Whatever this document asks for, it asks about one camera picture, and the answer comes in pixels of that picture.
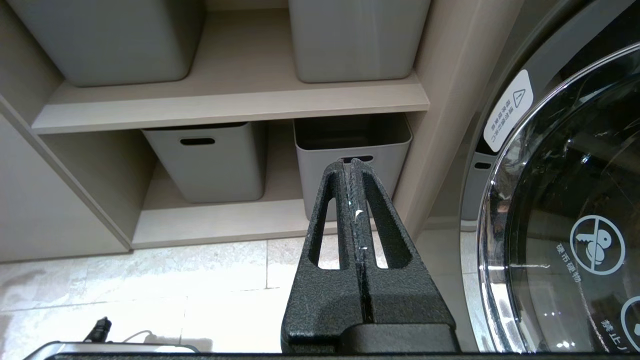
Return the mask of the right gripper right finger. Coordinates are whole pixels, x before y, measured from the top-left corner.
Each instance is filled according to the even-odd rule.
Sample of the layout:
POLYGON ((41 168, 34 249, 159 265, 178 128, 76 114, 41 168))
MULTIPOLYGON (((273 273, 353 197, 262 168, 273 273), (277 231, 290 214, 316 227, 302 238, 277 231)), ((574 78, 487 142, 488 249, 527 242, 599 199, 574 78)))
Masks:
POLYGON ((358 159, 350 164, 350 225, 366 323, 454 324, 384 185, 358 159))

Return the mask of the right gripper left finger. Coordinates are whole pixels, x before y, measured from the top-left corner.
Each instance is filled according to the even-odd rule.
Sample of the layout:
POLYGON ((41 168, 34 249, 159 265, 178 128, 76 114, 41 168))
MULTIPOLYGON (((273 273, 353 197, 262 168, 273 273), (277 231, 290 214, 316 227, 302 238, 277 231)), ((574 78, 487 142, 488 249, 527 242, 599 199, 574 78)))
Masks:
POLYGON ((323 172, 281 324, 284 353, 334 353, 343 332, 362 323, 361 285, 342 161, 323 172), (319 267, 329 203, 335 202, 339 269, 319 267))

